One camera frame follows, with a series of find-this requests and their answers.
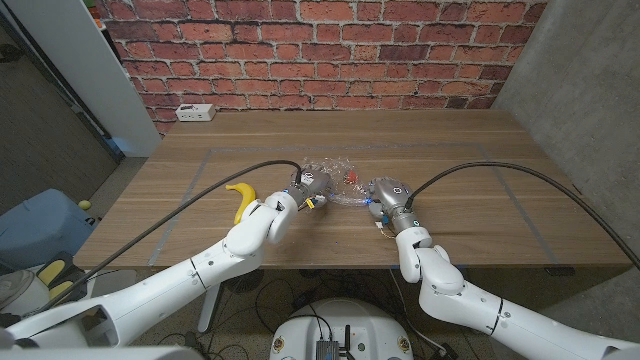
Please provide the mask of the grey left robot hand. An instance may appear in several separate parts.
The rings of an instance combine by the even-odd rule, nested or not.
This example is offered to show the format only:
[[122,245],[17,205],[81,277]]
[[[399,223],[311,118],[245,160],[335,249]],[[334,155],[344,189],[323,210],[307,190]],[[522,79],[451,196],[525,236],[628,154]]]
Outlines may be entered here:
[[300,209],[305,206],[312,209],[323,207],[328,202],[332,180],[327,172],[317,167],[303,167],[299,183],[296,177],[294,174],[286,192],[294,198]]

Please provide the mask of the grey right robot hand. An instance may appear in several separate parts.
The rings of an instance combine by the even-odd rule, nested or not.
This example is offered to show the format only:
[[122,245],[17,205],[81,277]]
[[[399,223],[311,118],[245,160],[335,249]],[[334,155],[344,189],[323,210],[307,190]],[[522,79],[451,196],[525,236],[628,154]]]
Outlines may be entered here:
[[369,182],[368,209],[374,219],[389,225],[396,234],[421,224],[412,210],[406,210],[411,190],[405,183],[391,178],[378,177]]

